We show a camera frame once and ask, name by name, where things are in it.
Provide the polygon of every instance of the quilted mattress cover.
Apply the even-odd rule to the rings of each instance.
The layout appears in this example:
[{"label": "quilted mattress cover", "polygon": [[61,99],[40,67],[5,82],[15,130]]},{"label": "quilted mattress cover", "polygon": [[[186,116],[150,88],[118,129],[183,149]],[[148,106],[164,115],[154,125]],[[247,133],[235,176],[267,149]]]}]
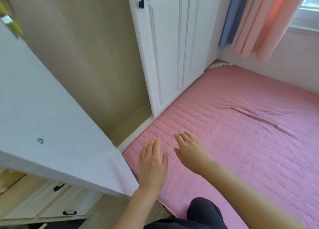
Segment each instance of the quilted mattress cover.
[{"label": "quilted mattress cover", "polygon": [[142,144],[160,137],[169,163],[159,201],[186,218],[190,201],[204,197],[220,208],[229,229],[247,228],[214,187],[178,160],[173,134],[184,131],[239,179],[319,228],[318,95],[237,66],[206,70],[123,153],[138,178]]}]

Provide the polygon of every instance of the window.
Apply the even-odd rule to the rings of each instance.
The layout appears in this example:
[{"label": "window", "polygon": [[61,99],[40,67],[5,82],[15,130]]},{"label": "window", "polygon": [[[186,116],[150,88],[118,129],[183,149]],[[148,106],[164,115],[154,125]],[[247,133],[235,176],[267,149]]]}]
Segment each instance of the window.
[{"label": "window", "polygon": [[319,32],[319,0],[304,0],[290,26]]}]

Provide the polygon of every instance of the black door handle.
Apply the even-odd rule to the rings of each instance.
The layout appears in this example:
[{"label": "black door handle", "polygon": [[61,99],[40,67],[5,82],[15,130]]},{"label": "black door handle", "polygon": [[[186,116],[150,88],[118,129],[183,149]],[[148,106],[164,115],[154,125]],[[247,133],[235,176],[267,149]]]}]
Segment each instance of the black door handle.
[{"label": "black door handle", "polygon": [[141,9],[144,9],[144,0],[139,1],[138,5]]},{"label": "black door handle", "polygon": [[57,185],[56,187],[53,188],[53,191],[54,191],[54,192],[58,191],[58,190],[61,189],[64,185],[65,185],[65,184],[60,185],[60,186]]},{"label": "black door handle", "polygon": [[75,216],[78,212],[74,211],[73,213],[66,213],[66,211],[63,211],[62,214],[65,216]]}]

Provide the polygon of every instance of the tiled floor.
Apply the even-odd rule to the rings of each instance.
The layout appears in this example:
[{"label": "tiled floor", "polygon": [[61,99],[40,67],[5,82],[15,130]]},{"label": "tiled floor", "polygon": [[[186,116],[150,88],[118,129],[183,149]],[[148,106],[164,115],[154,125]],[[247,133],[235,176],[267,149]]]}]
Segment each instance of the tiled floor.
[{"label": "tiled floor", "polygon": [[[87,219],[80,229],[111,229],[124,213],[128,203],[128,199],[104,195],[89,211],[92,218]],[[156,201],[146,220],[146,224],[169,216],[170,214],[164,209],[162,204]]]}]

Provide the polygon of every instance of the dark pants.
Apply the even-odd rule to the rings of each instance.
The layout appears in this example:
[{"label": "dark pants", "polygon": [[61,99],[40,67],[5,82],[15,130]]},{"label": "dark pants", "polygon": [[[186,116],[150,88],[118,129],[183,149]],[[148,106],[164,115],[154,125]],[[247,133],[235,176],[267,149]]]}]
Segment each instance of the dark pants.
[{"label": "dark pants", "polygon": [[144,229],[227,229],[219,208],[210,200],[197,197],[193,199],[187,211],[187,220],[162,219],[154,221]]}]

